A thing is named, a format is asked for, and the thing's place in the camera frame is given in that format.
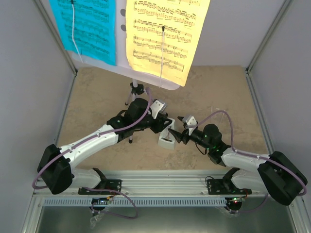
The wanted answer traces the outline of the white metronome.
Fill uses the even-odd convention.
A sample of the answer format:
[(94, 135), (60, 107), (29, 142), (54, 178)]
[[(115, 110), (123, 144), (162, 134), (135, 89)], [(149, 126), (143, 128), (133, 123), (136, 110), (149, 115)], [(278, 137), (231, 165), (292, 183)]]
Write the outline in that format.
[(169, 132), (169, 129), (175, 130), (175, 120), (169, 118), (172, 122), (160, 133), (158, 138), (158, 145), (164, 149), (174, 150), (176, 146), (176, 139)]

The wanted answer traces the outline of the black mounting plate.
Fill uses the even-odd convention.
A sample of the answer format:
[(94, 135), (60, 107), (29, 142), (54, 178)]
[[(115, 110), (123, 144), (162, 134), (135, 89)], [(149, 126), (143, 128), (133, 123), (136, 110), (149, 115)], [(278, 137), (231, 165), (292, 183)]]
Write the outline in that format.
[(206, 185), (210, 195), (246, 195), (252, 194), (251, 189), (239, 189), (232, 182), (222, 179), (207, 179)]
[[(106, 180), (100, 181), (94, 189), (109, 189), (114, 191), (121, 191), (122, 180)], [(111, 191), (90, 191), (85, 189), (84, 187), (79, 188), (78, 190), (79, 195), (116, 195), (115, 192)]]

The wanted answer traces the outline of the left circuit board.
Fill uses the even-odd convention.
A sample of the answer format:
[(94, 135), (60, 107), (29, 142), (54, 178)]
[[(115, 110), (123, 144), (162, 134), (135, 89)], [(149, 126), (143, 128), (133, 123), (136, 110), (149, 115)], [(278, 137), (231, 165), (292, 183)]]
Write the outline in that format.
[(113, 201), (113, 197), (105, 197), (105, 198), (93, 198), (91, 204), (93, 205), (109, 205)]

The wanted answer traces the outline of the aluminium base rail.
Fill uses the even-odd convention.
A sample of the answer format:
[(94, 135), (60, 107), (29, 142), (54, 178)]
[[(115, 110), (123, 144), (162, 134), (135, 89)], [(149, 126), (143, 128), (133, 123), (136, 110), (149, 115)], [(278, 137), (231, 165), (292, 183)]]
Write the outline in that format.
[[(205, 177), (221, 179), (227, 170), (104, 170), (107, 179), (121, 180), (129, 197), (208, 197)], [(79, 187), (94, 188), (100, 176), (94, 170), (76, 169), (72, 184), (57, 197), (78, 196)]]

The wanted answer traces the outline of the yellow sheet music page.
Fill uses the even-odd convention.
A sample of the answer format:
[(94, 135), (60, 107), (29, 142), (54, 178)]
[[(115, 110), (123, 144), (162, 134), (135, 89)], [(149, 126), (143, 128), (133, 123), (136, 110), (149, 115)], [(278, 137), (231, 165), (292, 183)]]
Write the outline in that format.
[(185, 86), (209, 9), (208, 0), (129, 0), (129, 66)]

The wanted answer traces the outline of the white music stand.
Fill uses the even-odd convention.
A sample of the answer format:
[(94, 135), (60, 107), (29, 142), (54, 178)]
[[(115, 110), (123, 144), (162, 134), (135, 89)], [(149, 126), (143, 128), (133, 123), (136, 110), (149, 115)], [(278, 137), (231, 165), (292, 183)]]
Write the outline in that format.
[(126, 57), (126, 20), (125, 20), (125, 0), (115, 1), (115, 52), (116, 52), (116, 65), (111, 66), (105, 62), (89, 58), (85, 55), (79, 56), (78, 54), (71, 52), (70, 57), (72, 61), (81, 67), (98, 67), (104, 70), (108, 70), (123, 76), (127, 76), (132, 79), (133, 85), (136, 86), (138, 81), (145, 82), (154, 86), (159, 86), (167, 90), (176, 90), (179, 85), (170, 82), (165, 79), (161, 79), (158, 76), (151, 75), (148, 73), (138, 72), (132, 70), (129, 66)]

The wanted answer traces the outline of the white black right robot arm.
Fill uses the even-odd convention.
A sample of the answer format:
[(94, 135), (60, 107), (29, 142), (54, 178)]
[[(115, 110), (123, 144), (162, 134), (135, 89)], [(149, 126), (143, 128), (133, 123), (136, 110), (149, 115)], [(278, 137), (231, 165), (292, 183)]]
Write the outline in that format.
[(284, 153), (253, 154), (239, 151), (223, 142), (215, 124), (208, 124), (199, 130), (193, 116), (180, 116), (179, 120), (183, 122), (183, 132), (169, 129), (178, 143), (192, 141), (205, 150), (213, 163), (230, 168), (223, 176), (225, 192), (234, 194), (239, 189), (259, 191), (286, 206), (297, 196), (306, 194), (308, 180)]

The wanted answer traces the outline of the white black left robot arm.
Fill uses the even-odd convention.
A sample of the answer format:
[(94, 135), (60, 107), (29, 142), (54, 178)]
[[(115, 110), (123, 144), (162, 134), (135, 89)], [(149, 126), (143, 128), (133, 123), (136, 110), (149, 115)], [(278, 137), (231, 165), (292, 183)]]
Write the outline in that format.
[(39, 162), (37, 172), (52, 194), (60, 194), (75, 181), (100, 194), (106, 190), (106, 181), (97, 171), (77, 172), (75, 168), (86, 158), (100, 150), (115, 145), (135, 132), (150, 129), (161, 133), (169, 128), (173, 119), (162, 111), (165, 104), (159, 100), (147, 101), (137, 98), (126, 110), (120, 111), (97, 131), (69, 145), (47, 146)]

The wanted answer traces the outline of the circuit board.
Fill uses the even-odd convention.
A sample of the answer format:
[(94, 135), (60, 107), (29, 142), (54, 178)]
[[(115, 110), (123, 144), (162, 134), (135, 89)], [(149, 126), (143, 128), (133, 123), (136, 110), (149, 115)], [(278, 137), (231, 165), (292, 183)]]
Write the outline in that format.
[(109, 205), (113, 201), (113, 197), (105, 197), (105, 198), (93, 198), (91, 204), (93, 205)]
[(243, 202), (244, 199), (243, 198), (227, 198), (226, 201), (228, 205), (234, 205), (234, 204)]

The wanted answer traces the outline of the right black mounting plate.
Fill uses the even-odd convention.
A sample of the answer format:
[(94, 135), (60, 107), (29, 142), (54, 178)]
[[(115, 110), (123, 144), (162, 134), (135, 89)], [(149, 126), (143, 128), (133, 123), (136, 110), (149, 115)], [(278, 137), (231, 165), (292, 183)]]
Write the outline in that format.
[(246, 195), (252, 194), (251, 189), (239, 189), (232, 182), (222, 179), (207, 179), (206, 185), (210, 195)]

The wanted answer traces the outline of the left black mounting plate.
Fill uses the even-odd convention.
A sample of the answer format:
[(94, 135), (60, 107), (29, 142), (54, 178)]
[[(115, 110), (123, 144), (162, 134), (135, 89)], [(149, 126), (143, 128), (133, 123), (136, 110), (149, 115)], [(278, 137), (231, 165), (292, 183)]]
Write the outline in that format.
[[(114, 191), (121, 191), (122, 180), (106, 180), (100, 181), (94, 189), (109, 189)], [(79, 195), (116, 195), (115, 192), (111, 191), (90, 191), (85, 189), (84, 187), (79, 188), (78, 190)]]

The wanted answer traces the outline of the right circuit board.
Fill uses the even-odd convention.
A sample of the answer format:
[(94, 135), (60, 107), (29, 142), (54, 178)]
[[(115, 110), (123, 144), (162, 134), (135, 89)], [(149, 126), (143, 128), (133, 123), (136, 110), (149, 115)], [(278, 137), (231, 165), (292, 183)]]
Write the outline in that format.
[(243, 202), (244, 199), (243, 198), (227, 198), (226, 201), (228, 205), (234, 205), (234, 204)]

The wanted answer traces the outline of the clear plastic bag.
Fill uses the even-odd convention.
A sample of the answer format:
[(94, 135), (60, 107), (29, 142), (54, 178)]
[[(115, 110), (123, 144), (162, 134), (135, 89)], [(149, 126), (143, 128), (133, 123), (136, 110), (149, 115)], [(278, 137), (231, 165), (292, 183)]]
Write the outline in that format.
[(104, 213), (101, 211), (93, 212), (90, 218), (90, 229), (94, 229), (96, 225), (102, 220)]

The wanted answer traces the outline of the clear metronome cover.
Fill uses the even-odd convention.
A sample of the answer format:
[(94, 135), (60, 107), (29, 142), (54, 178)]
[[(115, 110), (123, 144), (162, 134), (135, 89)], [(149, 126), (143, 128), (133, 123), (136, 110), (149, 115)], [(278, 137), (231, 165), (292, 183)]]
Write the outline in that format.
[(225, 113), (224, 112), (227, 112), (229, 109), (228, 108), (224, 108), (224, 109), (220, 109), (220, 108), (215, 108), (212, 113), (214, 112), (218, 112), (216, 113), (215, 115), (213, 115), (210, 119), (210, 122), (212, 124), (215, 124), (217, 127), (220, 127), (222, 121), (224, 120), (225, 118)]

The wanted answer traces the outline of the blue sheet music page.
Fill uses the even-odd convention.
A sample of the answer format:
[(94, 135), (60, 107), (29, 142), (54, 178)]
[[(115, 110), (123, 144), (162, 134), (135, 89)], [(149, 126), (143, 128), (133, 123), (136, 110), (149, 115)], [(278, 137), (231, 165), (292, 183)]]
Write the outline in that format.
[(64, 49), (116, 64), (114, 0), (51, 0)]

